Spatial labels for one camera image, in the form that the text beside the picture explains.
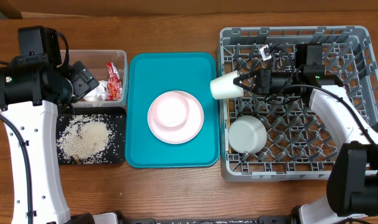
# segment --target red candy wrapper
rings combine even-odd
[[[107,100],[121,99],[122,83],[120,74],[112,62],[107,63],[109,79],[107,82]]]

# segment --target clear container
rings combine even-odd
[[[62,60],[64,61],[65,50],[60,51]],[[110,107],[122,106],[126,109],[126,102],[128,97],[128,61],[126,53],[123,50],[69,50],[70,62],[72,65],[76,61],[81,61],[86,66],[93,76],[98,80],[108,81],[107,62],[113,62],[114,66],[120,74],[122,81],[121,99],[115,101],[79,101],[74,103],[74,107]]]

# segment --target wooden table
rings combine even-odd
[[[129,62],[143,52],[197,51],[216,58],[224,27],[361,25],[370,32],[378,63],[378,11],[0,21],[0,60],[19,54],[17,29],[35,25],[61,31],[71,49],[125,50]],[[287,215],[295,205],[326,193],[322,180],[226,182],[220,175],[220,162],[195,169],[134,169],[126,162],[122,166],[62,166],[60,175],[72,214],[121,210],[128,218]],[[0,223],[11,221],[13,201],[9,145],[0,122]],[[367,220],[378,223],[378,217]]]

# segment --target blue tray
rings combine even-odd
[[[141,54],[131,62],[125,157],[137,168],[205,167],[219,158],[218,102],[209,83],[216,78],[215,60],[207,53]],[[196,97],[204,125],[189,142],[160,141],[147,124],[148,109],[157,96],[172,90]]]

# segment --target dish rack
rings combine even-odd
[[[234,70],[247,73],[259,68],[291,71],[288,56],[280,53],[273,63],[262,61],[264,44],[280,44],[295,60],[296,44],[323,45],[326,74],[337,75],[351,102],[378,132],[378,69],[371,39],[361,26],[236,27],[220,32],[219,76]],[[278,97],[275,103],[296,95]],[[264,96],[245,91],[244,97],[220,100],[221,171],[225,180],[281,181],[328,179],[339,150],[321,120],[302,100],[288,105],[264,102]],[[256,154],[239,154],[228,142],[228,129],[238,117],[255,116],[266,127],[268,139]],[[367,170],[368,175],[375,170]]]

